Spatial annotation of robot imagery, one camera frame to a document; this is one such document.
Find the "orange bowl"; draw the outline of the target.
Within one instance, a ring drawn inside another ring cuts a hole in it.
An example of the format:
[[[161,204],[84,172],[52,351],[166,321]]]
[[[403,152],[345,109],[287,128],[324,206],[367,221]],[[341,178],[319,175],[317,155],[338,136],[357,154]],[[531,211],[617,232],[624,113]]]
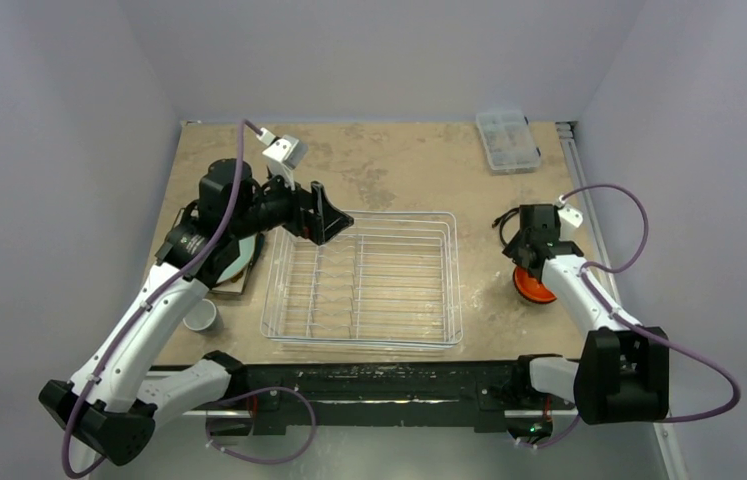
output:
[[[547,305],[557,300],[557,297],[549,289],[522,267],[515,267],[512,279],[515,290],[527,302]]]

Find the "grey coffee mug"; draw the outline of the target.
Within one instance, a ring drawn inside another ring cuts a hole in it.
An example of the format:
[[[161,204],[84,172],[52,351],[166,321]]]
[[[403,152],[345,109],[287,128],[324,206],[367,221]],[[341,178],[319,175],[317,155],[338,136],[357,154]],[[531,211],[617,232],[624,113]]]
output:
[[[190,331],[210,335],[222,328],[217,306],[208,299],[197,303],[183,318],[183,325]]]

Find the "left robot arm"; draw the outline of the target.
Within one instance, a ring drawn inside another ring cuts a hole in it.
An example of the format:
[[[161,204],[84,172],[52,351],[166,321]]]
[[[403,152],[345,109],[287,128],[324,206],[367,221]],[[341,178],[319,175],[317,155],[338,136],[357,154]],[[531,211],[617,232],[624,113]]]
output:
[[[273,174],[259,184],[242,160],[213,162],[109,337],[69,379],[51,380],[40,392],[40,403],[64,432],[63,466],[71,464],[73,442],[88,449],[95,464],[122,466],[169,420],[204,404],[241,405],[247,382],[228,355],[207,354],[158,382],[147,373],[184,317],[239,258],[243,239],[279,227],[323,245],[353,223],[319,182],[302,187]]]

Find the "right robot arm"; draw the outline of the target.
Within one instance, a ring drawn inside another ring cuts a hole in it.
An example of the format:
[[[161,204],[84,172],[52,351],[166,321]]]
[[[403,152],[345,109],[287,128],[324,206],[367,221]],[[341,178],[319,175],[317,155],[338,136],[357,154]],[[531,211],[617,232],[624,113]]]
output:
[[[513,376],[510,392],[525,407],[548,394],[575,405],[589,425],[655,422],[669,410],[669,350],[659,327],[617,320],[622,307],[597,282],[572,233],[582,223],[572,207],[526,204],[503,248],[515,265],[512,282],[527,302],[558,302],[585,340],[578,360],[533,356]]]

